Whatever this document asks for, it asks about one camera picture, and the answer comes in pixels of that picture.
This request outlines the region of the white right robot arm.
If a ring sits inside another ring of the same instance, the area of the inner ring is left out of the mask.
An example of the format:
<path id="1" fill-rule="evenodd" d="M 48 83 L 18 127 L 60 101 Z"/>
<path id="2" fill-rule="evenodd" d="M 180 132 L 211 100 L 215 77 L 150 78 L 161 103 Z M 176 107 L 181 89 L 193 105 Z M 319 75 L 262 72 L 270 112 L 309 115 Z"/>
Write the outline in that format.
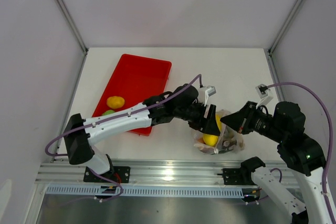
<path id="1" fill-rule="evenodd" d="M 276 142 L 280 158 L 292 171 L 303 201 L 275 180 L 265 163 L 253 157 L 240 164 L 240 179 L 259 186 L 288 217 L 290 223 L 335 223 L 335 204 L 323 178 L 327 161 L 322 147 L 305 133 L 306 117 L 292 102 L 279 102 L 273 115 L 248 101 L 221 122 L 242 135 L 257 132 Z"/>

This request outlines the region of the tan longan fruit bunch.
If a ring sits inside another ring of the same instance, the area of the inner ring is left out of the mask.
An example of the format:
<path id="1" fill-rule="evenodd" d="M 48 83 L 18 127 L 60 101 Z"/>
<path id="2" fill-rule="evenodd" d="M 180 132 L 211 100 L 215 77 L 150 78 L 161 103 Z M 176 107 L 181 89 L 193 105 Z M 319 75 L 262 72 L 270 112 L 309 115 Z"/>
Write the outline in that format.
<path id="1" fill-rule="evenodd" d="M 236 143 L 237 141 L 235 137 L 235 132 L 227 127 L 224 130 L 224 134 L 222 137 L 222 148 L 229 149 L 230 147 L 236 145 Z"/>

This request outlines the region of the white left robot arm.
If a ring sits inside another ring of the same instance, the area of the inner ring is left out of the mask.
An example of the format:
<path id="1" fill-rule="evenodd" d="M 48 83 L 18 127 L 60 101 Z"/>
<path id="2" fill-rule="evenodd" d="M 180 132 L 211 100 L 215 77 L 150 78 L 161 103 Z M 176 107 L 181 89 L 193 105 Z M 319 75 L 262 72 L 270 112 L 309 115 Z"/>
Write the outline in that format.
<path id="1" fill-rule="evenodd" d="M 203 134 L 220 136 L 216 106 L 207 103 L 215 92 L 214 86 L 197 89 L 184 84 L 174 92 L 152 96 L 110 115 L 84 119 L 81 114 L 74 114 L 64 132 L 69 164 L 84 165 L 102 182 L 108 182 L 114 176 L 112 161 L 109 155 L 96 149 L 96 144 L 113 135 L 170 123 L 173 119 L 186 121 L 190 128 Z"/>

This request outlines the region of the yellow mango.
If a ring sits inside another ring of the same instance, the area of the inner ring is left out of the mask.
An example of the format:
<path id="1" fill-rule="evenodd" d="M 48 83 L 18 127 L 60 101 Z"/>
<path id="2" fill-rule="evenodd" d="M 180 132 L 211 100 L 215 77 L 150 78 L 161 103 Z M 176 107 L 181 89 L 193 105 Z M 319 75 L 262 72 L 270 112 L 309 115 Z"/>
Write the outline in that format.
<path id="1" fill-rule="evenodd" d="M 219 132 L 221 132 L 222 130 L 222 123 L 220 121 L 220 116 L 218 114 L 216 114 L 216 123 L 219 129 Z M 203 134 L 203 141 L 206 145 L 214 147 L 217 142 L 218 142 L 218 138 L 219 136 L 216 135 L 210 135 L 210 134 Z"/>

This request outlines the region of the green custard apple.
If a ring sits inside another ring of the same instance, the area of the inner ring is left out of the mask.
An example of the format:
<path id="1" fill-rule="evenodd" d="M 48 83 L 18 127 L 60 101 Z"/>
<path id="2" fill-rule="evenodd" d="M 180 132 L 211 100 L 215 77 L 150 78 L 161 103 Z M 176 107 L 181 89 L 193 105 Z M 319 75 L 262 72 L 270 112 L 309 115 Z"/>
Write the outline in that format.
<path id="1" fill-rule="evenodd" d="M 102 116 L 106 116 L 106 115 L 110 115 L 110 114 L 114 114 L 115 111 L 114 110 L 107 110 L 104 113 L 102 113 Z"/>

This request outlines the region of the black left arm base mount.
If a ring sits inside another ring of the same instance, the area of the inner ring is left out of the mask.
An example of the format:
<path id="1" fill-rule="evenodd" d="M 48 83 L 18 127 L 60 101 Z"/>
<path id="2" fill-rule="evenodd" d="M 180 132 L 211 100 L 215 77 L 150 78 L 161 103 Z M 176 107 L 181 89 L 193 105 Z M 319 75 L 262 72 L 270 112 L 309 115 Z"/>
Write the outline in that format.
<path id="1" fill-rule="evenodd" d="M 114 171 L 106 172 L 101 175 L 102 178 L 96 176 L 88 167 L 86 167 L 83 181 L 86 183 L 103 183 L 112 180 L 117 183 L 128 183 L 130 178 L 131 167 L 129 166 L 115 166 Z"/>

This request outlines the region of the sliced cured ham piece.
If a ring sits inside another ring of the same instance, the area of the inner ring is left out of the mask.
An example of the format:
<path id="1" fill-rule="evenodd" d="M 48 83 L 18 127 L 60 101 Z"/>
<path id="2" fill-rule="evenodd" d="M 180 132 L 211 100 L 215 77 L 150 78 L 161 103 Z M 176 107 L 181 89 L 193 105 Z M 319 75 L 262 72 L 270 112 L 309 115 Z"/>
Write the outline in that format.
<path id="1" fill-rule="evenodd" d="M 237 140 L 224 141 L 224 142 L 218 143 L 215 147 L 211 147 L 206 144 L 198 142 L 194 144 L 194 147 L 204 154 L 217 155 L 217 154 L 225 154 L 229 152 L 239 152 L 245 148 L 245 143 L 238 142 Z"/>

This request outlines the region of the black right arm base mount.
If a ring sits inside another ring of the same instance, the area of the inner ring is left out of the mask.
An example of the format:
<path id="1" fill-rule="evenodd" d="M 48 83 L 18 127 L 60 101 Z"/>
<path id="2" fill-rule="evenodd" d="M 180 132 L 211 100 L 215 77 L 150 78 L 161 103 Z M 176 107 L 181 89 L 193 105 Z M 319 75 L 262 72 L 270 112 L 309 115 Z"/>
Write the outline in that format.
<path id="1" fill-rule="evenodd" d="M 222 177 L 225 185 L 255 185 L 251 173 L 243 168 L 223 168 L 217 175 Z"/>

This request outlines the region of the clear zip top bag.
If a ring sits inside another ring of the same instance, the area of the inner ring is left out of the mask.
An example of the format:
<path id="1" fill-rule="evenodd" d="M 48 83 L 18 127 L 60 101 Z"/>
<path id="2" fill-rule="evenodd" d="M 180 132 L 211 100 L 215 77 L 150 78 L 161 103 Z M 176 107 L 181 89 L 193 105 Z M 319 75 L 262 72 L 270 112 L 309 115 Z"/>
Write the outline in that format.
<path id="1" fill-rule="evenodd" d="M 216 120 L 220 128 L 220 136 L 210 136 L 192 130 L 191 136 L 194 141 L 194 147 L 207 155 L 217 155 L 229 152 L 237 153 L 242 151 L 245 148 L 245 142 L 242 135 L 220 121 L 222 117 L 230 114 L 231 112 L 227 110 L 219 110 L 216 112 Z"/>

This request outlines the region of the yellow potato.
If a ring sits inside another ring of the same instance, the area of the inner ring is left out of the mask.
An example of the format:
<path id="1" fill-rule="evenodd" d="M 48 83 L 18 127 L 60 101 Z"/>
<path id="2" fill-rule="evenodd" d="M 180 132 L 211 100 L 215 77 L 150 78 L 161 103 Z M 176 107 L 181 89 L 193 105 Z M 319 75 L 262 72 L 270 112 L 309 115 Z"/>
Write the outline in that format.
<path id="1" fill-rule="evenodd" d="M 115 109 L 120 109 L 124 106 L 125 104 L 125 99 L 120 96 L 112 96 L 108 97 L 106 100 L 106 104 L 109 108 L 115 110 Z"/>

